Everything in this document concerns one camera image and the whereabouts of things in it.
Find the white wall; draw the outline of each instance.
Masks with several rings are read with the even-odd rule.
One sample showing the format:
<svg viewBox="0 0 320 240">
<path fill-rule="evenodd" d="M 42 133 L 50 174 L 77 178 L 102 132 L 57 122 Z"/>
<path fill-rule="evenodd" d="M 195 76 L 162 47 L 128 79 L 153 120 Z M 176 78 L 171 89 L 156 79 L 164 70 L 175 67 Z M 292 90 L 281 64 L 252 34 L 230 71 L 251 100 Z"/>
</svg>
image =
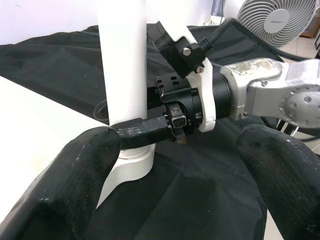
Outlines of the white wall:
<svg viewBox="0 0 320 240">
<path fill-rule="evenodd" d="M 213 0 L 159 2 L 169 12 L 174 10 L 173 21 L 180 18 L 186 25 L 200 25 L 210 19 Z M 156 1 L 146 3 L 147 21 L 154 23 L 158 20 Z M 125 17 L 119 11 L 119 18 Z M 97 24 L 95 0 L 0 0 L 0 45 L 57 32 L 81 31 Z"/>
</svg>

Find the tile floor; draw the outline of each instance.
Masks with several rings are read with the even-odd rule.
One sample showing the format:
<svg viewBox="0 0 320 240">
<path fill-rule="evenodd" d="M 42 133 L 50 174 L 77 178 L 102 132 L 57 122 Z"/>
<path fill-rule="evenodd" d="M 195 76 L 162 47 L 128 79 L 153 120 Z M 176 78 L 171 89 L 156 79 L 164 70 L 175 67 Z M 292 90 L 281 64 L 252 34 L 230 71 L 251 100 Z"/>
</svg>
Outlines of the tile floor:
<svg viewBox="0 0 320 240">
<path fill-rule="evenodd" d="M 292 41 L 290 44 L 281 48 L 281 50 L 290 54 L 313 59 L 318 52 L 315 48 L 315 41 L 316 38 L 299 37 L 295 41 Z M 296 136 L 301 138 L 303 134 L 298 132 Z M 310 142 L 308 147 L 320 154 L 320 141 Z M 269 212 L 267 214 L 264 240 L 283 240 Z"/>
</svg>

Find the white pole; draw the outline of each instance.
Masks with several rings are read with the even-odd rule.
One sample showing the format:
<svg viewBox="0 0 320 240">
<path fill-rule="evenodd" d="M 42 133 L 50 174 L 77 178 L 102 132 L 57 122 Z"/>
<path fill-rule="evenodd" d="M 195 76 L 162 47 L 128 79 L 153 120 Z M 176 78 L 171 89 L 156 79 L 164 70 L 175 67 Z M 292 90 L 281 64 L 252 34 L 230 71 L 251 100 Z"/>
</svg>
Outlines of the white pole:
<svg viewBox="0 0 320 240">
<path fill-rule="evenodd" d="M 98 24 L 110 125 L 147 118 L 145 0 L 99 0 Z M 98 206 L 118 184 L 150 171 L 154 149 L 121 151 Z"/>
</svg>

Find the electric fan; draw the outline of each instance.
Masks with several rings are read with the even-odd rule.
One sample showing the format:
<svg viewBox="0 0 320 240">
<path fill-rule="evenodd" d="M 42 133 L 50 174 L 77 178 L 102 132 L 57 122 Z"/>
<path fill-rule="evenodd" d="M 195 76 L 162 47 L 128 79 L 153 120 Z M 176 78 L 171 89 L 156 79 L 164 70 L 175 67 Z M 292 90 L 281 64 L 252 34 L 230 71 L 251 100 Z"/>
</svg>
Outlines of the electric fan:
<svg viewBox="0 0 320 240">
<path fill-rule="evenodd" d="M 224 17 L 235 18 L 255 35 L 281 48 L 308 27 L 319 0 L 226 0 Z"/>
</svg>

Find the black fabric cover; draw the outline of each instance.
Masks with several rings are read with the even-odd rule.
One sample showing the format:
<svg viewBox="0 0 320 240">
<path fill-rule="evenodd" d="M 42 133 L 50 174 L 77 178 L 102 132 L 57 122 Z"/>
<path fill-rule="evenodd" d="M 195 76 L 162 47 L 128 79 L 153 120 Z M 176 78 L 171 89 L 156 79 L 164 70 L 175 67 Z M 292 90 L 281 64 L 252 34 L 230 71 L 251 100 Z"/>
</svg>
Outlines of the black fabric cover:
<svg viewBox="0 0 320 240">
<path fill-rule="evenodd" d="M 197 40 L 215 29 L 190 27 Z M 173 70 L 147 39 L 152 85 Z M 207 56 L 213 65 L 279 60 L 233 28 Z M 0 46 L 0 75 L 93 118 L 106 98 L 98 28 Z M 259 118 L 222 119 L 214 131 L 189 136 L 186 145 L 158 143 L 151 172 L 116 188 L 96 211 L 86 239 L 262 240 L 267 209 L 236 149 L 238 133 L 252 123 L 263 124 Z"/>
</svg>

